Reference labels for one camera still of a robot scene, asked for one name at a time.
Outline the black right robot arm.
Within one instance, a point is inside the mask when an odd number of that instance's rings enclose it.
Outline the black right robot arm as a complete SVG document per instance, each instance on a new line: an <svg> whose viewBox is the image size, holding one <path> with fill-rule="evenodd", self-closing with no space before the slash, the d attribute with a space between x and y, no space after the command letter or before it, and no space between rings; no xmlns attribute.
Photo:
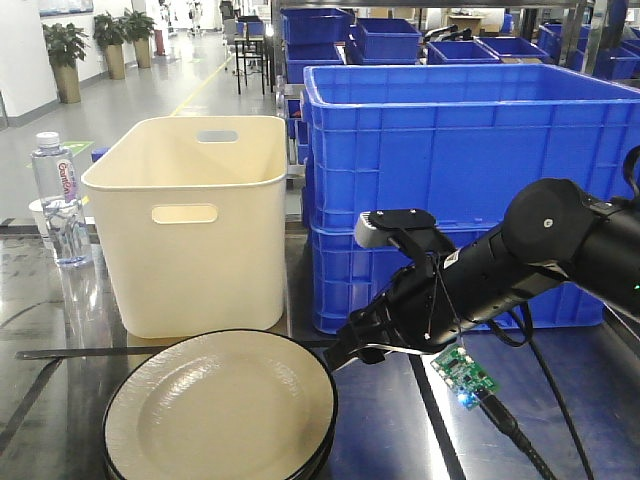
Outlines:
<svg viewBox="0 0 640 480"><path fill-rule="evenodd" d="M456 247L420 209L359 216L364 248L393 246L410 264L352 312L324 353L331 370L389 351L435 354L464 332L570 282L630 318L639 315L639 201L601 200L567 179L521 190L503 220Z"/></svg>

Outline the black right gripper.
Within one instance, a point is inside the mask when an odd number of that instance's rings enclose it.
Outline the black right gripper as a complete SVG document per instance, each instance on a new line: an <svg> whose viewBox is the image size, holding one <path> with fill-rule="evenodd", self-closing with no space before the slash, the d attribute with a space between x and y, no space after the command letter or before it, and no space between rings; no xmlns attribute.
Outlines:
<svg viewBox="0 0 640 480"><path fill-rule="evenodd" d="M389 286L355 312L324 353L330 371L359 360L374 365L390 351L442 351L465 330L465 267L461 252L423 254L393 274Z"/></svg>

